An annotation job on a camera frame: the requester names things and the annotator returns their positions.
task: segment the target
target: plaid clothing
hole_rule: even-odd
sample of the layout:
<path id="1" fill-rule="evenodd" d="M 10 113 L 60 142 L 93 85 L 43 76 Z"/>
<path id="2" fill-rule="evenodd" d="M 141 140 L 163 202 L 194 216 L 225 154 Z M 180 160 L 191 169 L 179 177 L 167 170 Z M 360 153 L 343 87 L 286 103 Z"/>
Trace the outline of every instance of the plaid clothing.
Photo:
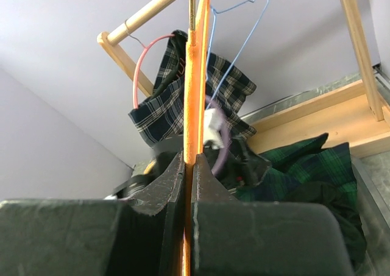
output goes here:
<path id="1" fill-rule="evenodd" d="M 246 202 L 283 200 L 305 182 L 326 182 L 345 194 L 355 207 L 357 185 L 349 144 L 321 149 L 327 138 L 326 133 L 263 153 L 261 156 L 271 161 L 272 168 L 260 185 L 237 189 L 237 197 Z"/>
<path id="2" fill-rule="evenodd" d="M 183 100 L 185 77 L 185 44 L 187 34 L 177 30 L 170 38 L 160 65 L 151 97 L 143 101 L 129 116 L 143 140 L 153 146 L 174 134 L 183 133 Z M 210 54 L 207 66 L 206 95 L 213 95 L 219 81 L 230 66 L 226 59 Z M 230 70 L 216 95 L 216 102 L 227 117 L 231 135 L 245 138 L 256 130 L 237 115 L 246 96 L 252 94 L 256 85 L 235 66 Z"/>

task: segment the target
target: wooden slat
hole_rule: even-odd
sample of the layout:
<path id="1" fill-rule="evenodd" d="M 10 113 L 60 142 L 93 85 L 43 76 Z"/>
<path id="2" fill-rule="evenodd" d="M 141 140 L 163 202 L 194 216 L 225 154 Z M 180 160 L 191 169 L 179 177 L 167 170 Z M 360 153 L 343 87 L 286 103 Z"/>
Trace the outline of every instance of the wooden slat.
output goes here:
<path id="1" fill-rule="evenodd" d="M 350 143 L 351 154 L 363 158 L 390 150 L 390 131 Z"/>
<path id="2" fill-rule="evenodd" d="M 174 1 L 176 0 L 151 0 L 142 9 L 137 11 L 136 14 L 126 20 L 125 23 L 122 23 L 111 32 L 107 37 L 108 42 L 112 45 L 120 43 L 128 34 L 132 34 Z"/>
<path id="3" fill-rule="evenodd" d="M 388 123 L 390 126 L 390 110 L 389 110 L 389 105 L 386 104 L 385 106 L 382 107 L 383 110 L 383 117 L 385 118 L 385 122 Z"/>
<path id="4" fill-rule="evenodd" d="M 362 81 L 359 80 L 261 119 L 253 126 L 258 132 L 264 132 L 363 94 L 364 86 Z"/>
<path id="5" fill-rule="evenodd" d="M 248 139 L 248 145 L 256 153 L 262 153 L 316 137 L 325 132 L 329 133 L 325 147 L 349 142 L 351 146 L 357 147 L 356 152 L 359 156 L 390 150 L 387 143 L 379 147 L 379 142 L 376 142 L 378 139 L 375 138 L 377 136 L 386 141 L 390 127 L 385 121 L 377 122 L 372 116 L 365 95 L 305 115 L 264 132 L 258 132 Z M 367 149 L 364 148 L 365 143 L 370 143 Z"/>
<path id="6" fill-rule="evenodd" d="M 340 0 L 347 18 L 349 34 L 355 50 L 356 60 L 366 89 L 369 106 L 377 121 L 383 120 L 383 112 L 375 77 L 372 72 L 371 58 L 364 36 L 363 25 L 357 0 Z"/>
<path id="7" fill-rule="evenodd" d="M 126 54 L 120 45 L 112 46 L 107 40 L 108 32 L 102 32 L 97 36 L 97 42 L 109 54 L 116 64 L 126 73 L 126 75 L 133 80 L 135 71 L 135 62 Z M 138 88 L 149 97 L 153 93 L 153 84 L 140 70 L 138 75 Z"/>

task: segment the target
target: hanging garment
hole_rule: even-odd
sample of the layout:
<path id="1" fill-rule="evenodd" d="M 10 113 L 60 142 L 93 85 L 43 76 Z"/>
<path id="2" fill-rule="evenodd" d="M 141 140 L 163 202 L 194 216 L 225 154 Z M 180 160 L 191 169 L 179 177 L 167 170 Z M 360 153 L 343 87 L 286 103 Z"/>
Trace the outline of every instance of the hanging garment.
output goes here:
<path id="1" fill-rule="evenodd" d="M 143 140 L 153 146 L 169 136 L 183 133 L 183 98 L 185 74 L 185 45 L 187 34 L 180 30 L 173 32 L 161 61 L 151 97 L 143 101 L 138 109 L 129 113 Z M 230 66 L 226 59 L 211 54 L 207 71 L 206 95 L 211 96 L 220 79 Z M 256 85 L 240 70 L 233 67 L 220 87 L 216 102 L 227 117 L 232 136 L 245 138 L 256 133 L 237 115 L 246 96 L 252 94 Z"/>
<path id="2" fill-rule="evenodd" d="M 359 212 L 336 187 L 324 182 L 307 182 L 289 193 L 283 201 L 318 203 L 326 206 L 339 222 L 349 257 L 355 269 L 364 261 L 367 242 Z"/>

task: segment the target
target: green tartan fabric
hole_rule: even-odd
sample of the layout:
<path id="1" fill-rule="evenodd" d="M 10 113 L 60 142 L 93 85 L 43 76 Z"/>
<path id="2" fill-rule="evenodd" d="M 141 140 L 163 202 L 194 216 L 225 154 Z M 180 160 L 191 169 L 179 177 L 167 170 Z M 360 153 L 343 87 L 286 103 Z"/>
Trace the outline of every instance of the green tartan fabric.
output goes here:
<path id="1" fill-rule="evenodd" d="M 357 186 L 349 144 L 322 149 L 327 138 L 325 133 L 262 153 L 262 157 L 272 162 L 272 168 L 260 185 L 237 189 L 237 198 L 245 202 L 278 201 L 305 182 L 326 182 L 345 194 L 355 207 Z"/>

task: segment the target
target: wooden frame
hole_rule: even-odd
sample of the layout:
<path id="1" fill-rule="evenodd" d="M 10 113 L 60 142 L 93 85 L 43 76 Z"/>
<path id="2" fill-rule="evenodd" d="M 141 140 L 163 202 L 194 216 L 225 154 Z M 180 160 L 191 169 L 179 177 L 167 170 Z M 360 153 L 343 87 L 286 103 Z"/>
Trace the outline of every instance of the wooden frame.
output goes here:
<path id="1" fill-rule="evenodd" d="M 132 79 L 135 62 L 119 43 L 175 0 L 152 0 L 113 32 L 102 32 L 99 44 Z M 325 146 L 349 142 L 351 153 L 365 157 L 390 150 L 389 105 L 380 97 L 372 72 L 357 0 L 340 0 L 362 80 L 310 101 L 268 116 L 253 126 L 258 133 L 248 140 L 262 152 L 324 132 L 330 134 Z M 138 86 L 146 95 L 152 82 L 140 72 Z"/>

